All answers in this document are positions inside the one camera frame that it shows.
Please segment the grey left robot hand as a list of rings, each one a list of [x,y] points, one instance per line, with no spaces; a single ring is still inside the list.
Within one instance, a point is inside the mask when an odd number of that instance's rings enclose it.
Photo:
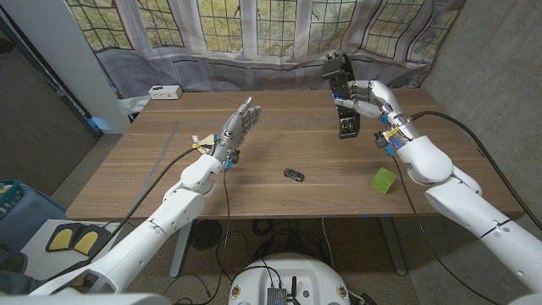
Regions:
[[[248,131],[259,121],[262,108],[252,106],[252,97],[248,97],[230,118],[224,123],[208,155],[224,162],[245,139]]]

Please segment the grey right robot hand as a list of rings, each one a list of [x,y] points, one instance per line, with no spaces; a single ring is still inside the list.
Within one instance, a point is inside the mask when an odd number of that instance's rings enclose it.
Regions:
[[[361,116],[380,119],[389,125],[404,125],[407,120],[393,92],[379,80],[351,80],[346,83],[345,97],[334,97],[337,107]]]

